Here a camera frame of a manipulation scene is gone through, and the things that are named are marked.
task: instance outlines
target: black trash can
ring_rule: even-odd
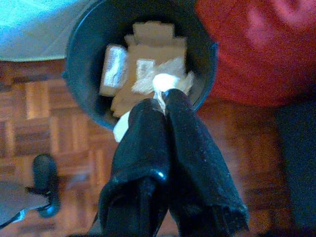
[[[187,37],[186,68],[196,75],[189,95],[195,110],[211,90],[217,44],[193,8],[169,0],[100,0],[81,16],[72,31],[63,76],[79,106],[103,127],[113,129],[118,120],[110,110],[112,98],[98,94],[106,46],[115,43],[127,47],[124,36],[133,34],[132,25],[149,20],[173,23],[176,36]]]

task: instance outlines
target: small box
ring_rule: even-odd
[[[105,52],[99,93],[115,96],[127,80],[127,51],[124,47],[109,44]]]

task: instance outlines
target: cardboard piece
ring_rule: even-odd
[[[186,39],[173,36],[172,24],[135,23],[133,29],[134,40],[131,36],[125,37],[128,44],[128,79],[112,101],[111,110],[115,117],[121,117],[139,101],[153,97],[153,93],[143,95],[131,91],[141,70],[146,70],[146,67],[151,66],[153,62],[159,65],[176,57],[183,57],[185,60]]]

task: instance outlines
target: red fabric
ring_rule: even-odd
[[[278,106],[310,93],[316,72],[316,0],[197,0],[217,42],[211,94]]]

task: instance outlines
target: wooden floor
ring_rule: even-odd
[[[1,237],[63,237],[85,233],[108,181],[117,147],[110,131],[85,115],[60,77],[64,61],[0,62],[0,180],[32,185],[31,164],[51,153],[61,178],[62,208],[51,219],[36,211]],[[274,109],[208,98],[198,114],[222,151],[250,211],[252,236],[292,225]],[[176,233],[167,216],[160,233]]]

